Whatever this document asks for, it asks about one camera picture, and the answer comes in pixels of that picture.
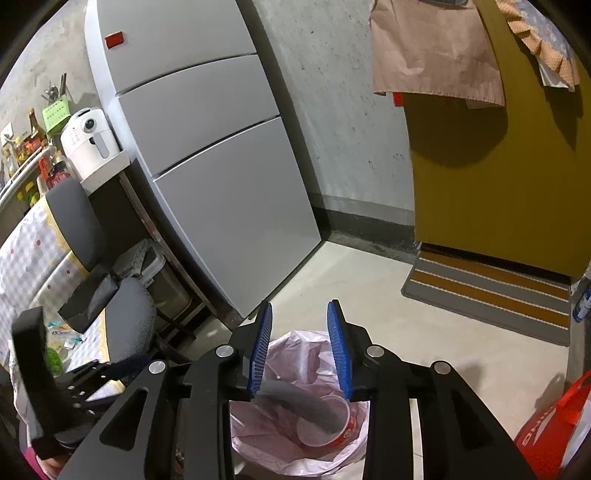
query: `white air fryer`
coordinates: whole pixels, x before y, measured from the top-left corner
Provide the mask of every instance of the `white air fryer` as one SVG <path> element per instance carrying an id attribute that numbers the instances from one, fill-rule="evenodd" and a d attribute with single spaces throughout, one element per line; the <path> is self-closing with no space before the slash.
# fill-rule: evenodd
<path id="1" fill-rule="evenodd" d="M 83 108 L 61 133 L 61 144 L 80 179 L 85 179 L 120 152 L 103 110 Z"/>

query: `pink trash bag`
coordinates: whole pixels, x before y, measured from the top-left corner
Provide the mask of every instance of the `pink trash bag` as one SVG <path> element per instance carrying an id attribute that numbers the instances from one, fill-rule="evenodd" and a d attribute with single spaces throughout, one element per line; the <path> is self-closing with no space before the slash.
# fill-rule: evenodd
<path id="1" fill-rule="evenodd" d="M 343 397 L 328 332 L 293 330 L 269 344 L 263 381 L 282 380 L 313 393 Z M 252 403 L 230 402 L 232 446 L 245 459 L 275 473 L 320 476 L 336 473 L 365 454 L 369 402 L 350 404 L 356 427 L 349 440 L 331 449 L 304 445 L 297 436 L 298 417 L 276 407 L 271 420 Z"/>

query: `silver screw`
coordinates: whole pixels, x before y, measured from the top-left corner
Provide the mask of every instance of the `silver screw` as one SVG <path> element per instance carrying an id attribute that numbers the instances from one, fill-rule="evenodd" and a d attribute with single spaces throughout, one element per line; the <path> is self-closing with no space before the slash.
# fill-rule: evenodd
<path id="1" fill-rule="evenodd" d="M 224 358 L 234 353 L 234 347 L 232 345 L 220 345 L 216 349 L 216 355 Z"/>
<path id="2" fill-rule="evenodd" d="M 159 374 L 159 373 L 162 373 L 165 368 L 166 368 L 166 364 L 162 360 L 156 360 L 155 362 L 152 362 L 150 364 L 150 366 L 148 367 L 148 370 L 150 371 L 151 374 Z"/>
<path id="3" fill-rule="evenodd" d="M 437 362 L 433 368 L 440 375 L 447 375 L 452 371 L 452 368 L 449 366 L 449 364 L 445 362 Z"/>
<path id="4" fill-rule="evenodd" d="M 367 353 L 371 358 L 380 358 L 384 354 L 384 349 L 379 345 L 369 346 Z"/>

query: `red shopping bag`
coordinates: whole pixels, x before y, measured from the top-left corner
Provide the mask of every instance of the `red shopping bag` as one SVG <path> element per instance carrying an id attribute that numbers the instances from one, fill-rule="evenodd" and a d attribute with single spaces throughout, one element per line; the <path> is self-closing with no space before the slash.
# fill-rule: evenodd
<path id="1" fill-rule="evenodd" d="M 583 406 L 591 391 L 585 381 L 591 371 L 574 383 L 550 408 L 535 413 L 515 438 L 515 444 L 539 480 L 556 480 L 560 464 Z"/>

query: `ruffled trim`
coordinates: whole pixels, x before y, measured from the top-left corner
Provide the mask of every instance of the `ruffled trim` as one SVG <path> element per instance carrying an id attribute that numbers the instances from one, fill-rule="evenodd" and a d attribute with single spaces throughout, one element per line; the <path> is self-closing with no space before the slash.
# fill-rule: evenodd
<path id="1" fill-rule="evenodd" d="M 523 41 L 533 55 L 560 76 L 563 82 L 569 86 L 569 90 L 573 91 L 574 86 L 580 83 L 575 59 L 565 57 L 550 43 L 540 38 L 532 26 L 525 21 L 513 0 L 496 0 L 496 4 L 511 31 Z"/>

